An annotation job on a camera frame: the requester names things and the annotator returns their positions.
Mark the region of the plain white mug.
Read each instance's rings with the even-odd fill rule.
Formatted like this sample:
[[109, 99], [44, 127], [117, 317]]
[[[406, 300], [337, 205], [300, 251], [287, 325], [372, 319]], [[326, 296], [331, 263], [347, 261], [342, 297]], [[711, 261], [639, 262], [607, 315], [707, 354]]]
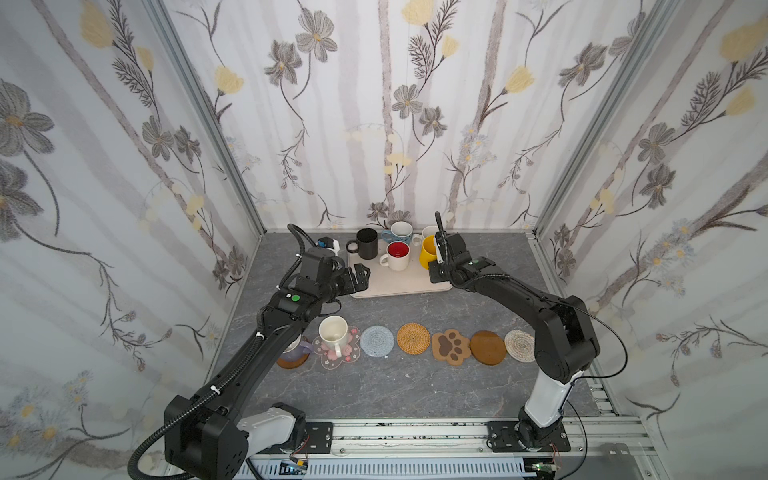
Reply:
[[329, 316], [320, 323], [319, 336], [331, 360], [344, 359], [351, 355], [349, 335], [348, 323], [341, 316]]

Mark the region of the grey blue round coaster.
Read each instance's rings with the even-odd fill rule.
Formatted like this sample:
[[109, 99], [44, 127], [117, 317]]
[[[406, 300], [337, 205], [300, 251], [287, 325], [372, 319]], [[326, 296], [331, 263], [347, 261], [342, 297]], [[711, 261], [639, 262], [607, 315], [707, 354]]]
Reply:
[[394, 348], [395, 337], [385, 326], [371, 326], [363, 331], [359, 345], [372, 358], [386, 358]]

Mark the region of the purple mug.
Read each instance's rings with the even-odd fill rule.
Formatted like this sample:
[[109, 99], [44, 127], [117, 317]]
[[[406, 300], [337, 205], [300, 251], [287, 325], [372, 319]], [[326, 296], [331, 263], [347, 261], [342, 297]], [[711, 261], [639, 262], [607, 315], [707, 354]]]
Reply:
[[304, 336], [294, 340], [280, 356], [281, 360], [295, 362], [313, 352], [313, 346]]

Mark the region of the woven rattan round coaster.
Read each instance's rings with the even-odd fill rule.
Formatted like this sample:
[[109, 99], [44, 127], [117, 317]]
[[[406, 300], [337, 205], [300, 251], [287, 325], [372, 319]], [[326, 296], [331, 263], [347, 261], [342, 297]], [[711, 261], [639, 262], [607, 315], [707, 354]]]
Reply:
[[425, 326], [419, 323], [408, 323], [398, 330], [396, 341], [404, 353], [416, 356], [430, 347], [431, 336]]

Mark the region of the pink flower coaster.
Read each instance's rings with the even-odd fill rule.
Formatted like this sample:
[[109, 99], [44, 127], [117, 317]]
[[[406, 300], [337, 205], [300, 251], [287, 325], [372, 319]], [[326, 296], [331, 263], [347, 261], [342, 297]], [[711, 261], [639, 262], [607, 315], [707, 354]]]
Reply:
[[346, 339], [340, 346], [332, 345], [317, 336], [312, 342], [312, 351], [320, 358], [320, 365], [325, 370], [335, 370], [343, 364], [351, 364], [361, 357], [361, 348], [359, 340], [360, 330], [355, 327], [348, 327]]

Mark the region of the brown paw shaped coaster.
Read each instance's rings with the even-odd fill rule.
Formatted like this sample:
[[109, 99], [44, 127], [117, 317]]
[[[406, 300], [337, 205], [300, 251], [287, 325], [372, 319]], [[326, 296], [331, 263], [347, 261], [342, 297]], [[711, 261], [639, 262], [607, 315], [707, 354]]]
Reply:
[[448, 365], [457, 367], [472, 356], [470, 339], [461, 335], [456, 329], [448, 329], [432, 335], [433, 357]]

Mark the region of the brown round wooden coaster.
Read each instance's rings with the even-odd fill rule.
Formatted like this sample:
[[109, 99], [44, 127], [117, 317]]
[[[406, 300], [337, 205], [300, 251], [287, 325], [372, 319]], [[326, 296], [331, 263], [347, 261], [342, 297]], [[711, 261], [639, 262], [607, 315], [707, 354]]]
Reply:
[[507, 356], [504, 340], [498, 334], [487, 330], [478, 331], [472, 336], [470, 350], [478, 362], [488, 366], [502, 363]]

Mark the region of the dark brown round coaster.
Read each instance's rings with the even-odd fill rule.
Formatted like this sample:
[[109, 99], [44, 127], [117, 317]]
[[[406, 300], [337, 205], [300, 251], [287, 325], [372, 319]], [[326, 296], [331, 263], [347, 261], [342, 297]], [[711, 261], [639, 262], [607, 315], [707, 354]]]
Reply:
[[308, 359], [309, 359], [309, 354], [302, 355], [301, 357], [295, 360], [287, 360], [285, 358], [279, 358], [277, 360], [277, 365], [283, 369], [292, 370], [302, 366]]

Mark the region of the white colourful stitched coaster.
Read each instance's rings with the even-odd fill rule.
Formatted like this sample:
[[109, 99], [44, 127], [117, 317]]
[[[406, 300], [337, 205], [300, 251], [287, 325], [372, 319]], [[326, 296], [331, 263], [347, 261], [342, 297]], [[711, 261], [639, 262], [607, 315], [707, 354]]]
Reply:
[[507, 353], [515, 360], [522, 363], [535, 361], [534, 337], [522, 330], [511, 330], [504, 337]]

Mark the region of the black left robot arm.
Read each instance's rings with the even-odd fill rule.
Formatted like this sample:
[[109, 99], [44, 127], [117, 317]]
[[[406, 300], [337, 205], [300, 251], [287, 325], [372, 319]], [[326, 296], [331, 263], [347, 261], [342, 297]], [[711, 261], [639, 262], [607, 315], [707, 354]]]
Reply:
[[255, 332], [235, 356], [194, 395], [178, 396], [166, 408], [161, 438], [166, 461], [181, 470], [179, 478], [232, 479], [256, 453], [305, 446], [303, 412], [277, 403], [246, 418], [244, 406], [323, 305], [366, 290], [370, 275], [368, 267], [347, 266], [329, 249], [311, 247], [300, 255], [295, 272], [260, 309]]

